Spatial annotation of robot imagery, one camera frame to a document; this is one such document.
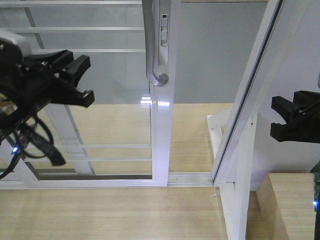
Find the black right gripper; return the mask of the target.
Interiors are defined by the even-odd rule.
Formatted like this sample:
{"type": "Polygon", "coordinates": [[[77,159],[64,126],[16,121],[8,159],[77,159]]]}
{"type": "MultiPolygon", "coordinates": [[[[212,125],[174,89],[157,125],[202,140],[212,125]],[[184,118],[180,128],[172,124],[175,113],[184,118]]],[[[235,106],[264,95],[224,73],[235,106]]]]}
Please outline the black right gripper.
{"type": "Polygon", "coordinates": [[[274,96],[271,109],[287,124],[271,123],[270,136],[278,142],[320,143],[320,93],[296,91],[293,102],[282,96],[274,96]],[[297,125],[289,123],[296,110],[297,125]]]}

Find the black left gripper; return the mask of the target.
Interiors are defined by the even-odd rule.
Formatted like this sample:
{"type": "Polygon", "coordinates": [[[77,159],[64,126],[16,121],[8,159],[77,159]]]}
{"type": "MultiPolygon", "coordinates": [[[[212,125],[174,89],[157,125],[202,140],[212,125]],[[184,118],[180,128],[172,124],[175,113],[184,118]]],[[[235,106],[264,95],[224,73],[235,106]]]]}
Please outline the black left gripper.
{"type": "Polygon", "coordinates": [[[76,87],[90,67],[89,56],[74,60],[69,50],[32,54],[27,40],[1,37],[0,128],[15,128],[49,103],[88,108],[94,92],[76,87]]]}

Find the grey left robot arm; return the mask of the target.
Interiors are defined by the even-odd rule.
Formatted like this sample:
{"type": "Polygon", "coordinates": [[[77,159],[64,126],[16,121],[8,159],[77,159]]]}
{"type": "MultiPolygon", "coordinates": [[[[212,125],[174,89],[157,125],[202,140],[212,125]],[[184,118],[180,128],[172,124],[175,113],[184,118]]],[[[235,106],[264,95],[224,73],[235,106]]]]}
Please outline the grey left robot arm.
{"type": "Polygon", "coordinates": [[[1,129],[27,120],[49,103],[89,107],[94,92],[77,86],[90,67],[88,56],[74,58],[70,50],[33,54],[24,36],[1,30],[1,129]]]}

